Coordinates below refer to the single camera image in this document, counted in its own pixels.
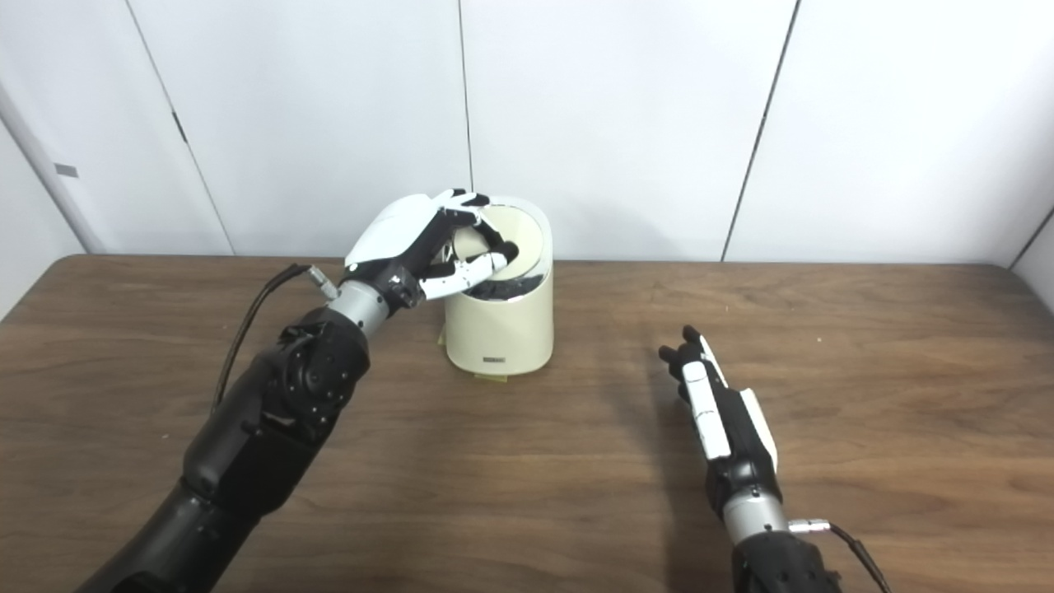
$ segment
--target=cream trash can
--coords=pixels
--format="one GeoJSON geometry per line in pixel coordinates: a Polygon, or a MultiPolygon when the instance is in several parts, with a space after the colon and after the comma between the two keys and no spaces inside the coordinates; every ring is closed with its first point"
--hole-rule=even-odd
{"type": "MultiPolygon", "coordinates": [[[[523,375],[552,356],[552,231],[545,214],[529,201],[491,197],[483,214],[520,254],[501,272],[446,301],[447,356],[479,375],[523,375]]],[[[487,250],[473,229],[454,234],[453,249],[464,259],[487,250]]]]}

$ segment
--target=wood grain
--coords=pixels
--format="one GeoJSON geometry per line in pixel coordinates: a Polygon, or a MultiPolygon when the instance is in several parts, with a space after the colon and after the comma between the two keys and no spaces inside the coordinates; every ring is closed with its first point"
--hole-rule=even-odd
{"type": "MultiPolygon", "coordinates": [[[[3,590],[72,590],[153,512],[243,309],[287,261],[71,257],[0,324],[3,590]]],[[[553,360],[507,384],[447,362],[437,305],[393,318],[329,446],[218,590],[730,590],[702,457],[655,356],[684,323],[757,391],[790,515],[848,529],[901,593],[1050,590],[1054,320],[1011,273],[557,274],[553,360]]],[[[245,352],[317,302],[287,284],[245,352]]],[[[817,541],[845,591],[874,591],[837,540],[817,541]]]]}

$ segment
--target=cable connector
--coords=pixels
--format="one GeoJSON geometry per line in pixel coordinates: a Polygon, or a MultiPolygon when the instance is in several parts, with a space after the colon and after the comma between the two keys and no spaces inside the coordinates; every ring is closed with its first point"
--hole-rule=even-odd
{"type": "Polygon", "coordinates": [[[326,273],[319,270],[317,265],[311,265],[308,268],[308,275],[311,277],[311,281],[313,281],[315,285],[323,291],[323,294],[326,295],[327,301],[333,301],[340,295],[340,291],[337,286],[333,284],[330,278],[326,276],[326,273]]]}
{"type": "Polygon", "coordinates": [[[793,519],[787,521],[790,533],[820,533],[831,531],[831,521],[826,519],[793,519]]]}

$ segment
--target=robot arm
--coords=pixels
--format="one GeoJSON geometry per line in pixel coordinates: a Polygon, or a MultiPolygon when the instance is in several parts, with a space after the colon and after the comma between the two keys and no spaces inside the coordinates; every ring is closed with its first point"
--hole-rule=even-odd
{"type": "Polygon", "coordinates": [[[728,388],[699,332],[685,327],[683,338],[659,357],[691,407],[706,457],[706,497],[735,548],[735,591],[838,593],[838,576],[824,568],[819,549],[795,535],[811,530],[783,514],[776,444],[757,397],[728,388]]]}
{"type": "Polygon", "coordinates": [[[328,304],[253,359],[190,444],[182,476],[140,532],[77,591],[212,590],[260,518],[280,508],[326,443],[370,368],[369,338],[401,309],[471,288],[518,253],[489,224],[482,194],[396,200],[348,255],[339,286],[316,269],[328,304]],[[451,260],[452,233],[491,250],[451,260]]]}

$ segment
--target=white wall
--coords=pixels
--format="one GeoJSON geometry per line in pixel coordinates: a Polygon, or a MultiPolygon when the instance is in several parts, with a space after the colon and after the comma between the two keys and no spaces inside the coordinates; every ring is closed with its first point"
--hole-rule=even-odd
{"type": "Polygon", "coordinates": [[[469,185],[456,0],[132,6],[237,253],[343,255],[469,185]]]}
{"type": "Polygon", "coordinates": [[[1047,309],[1054,312],[1054,223],[1047,223],[1014,265],[1014,271],[1036,291],[1047,309]]]}
{"type": "MultiPolygon", "coordinates": [[[[336,255],[474,180],[561,257],[716,259],[794,0],[130,4],[164,86],[124,3],[0,0],[8,120],[100,250],[336,255]]],[[[727,258],[1009,263],[1054,202],[1051,22],[804,0],[727,258]]]]}
{"type": "Polygon", "coordinates": [[[1054,202],[1054,3],[802,2],[728,250],[1009,264],[1054,202]]]}
{"type": "Polygon", "coordinates": [[[0,122],[0,319],[56,259],[80,242],[0,122]]]}
{"type": "Polygon", "coordinates": [[[77,167],[59,197],[90,246],[231,252],[123,2],[0,0],[0,85],[4,117],[77,167]]]}
{"type": "Polygon", "coordinates": [[[721,257],[793,0],[462,4],[477,190],[558,257],[721,257]]]}

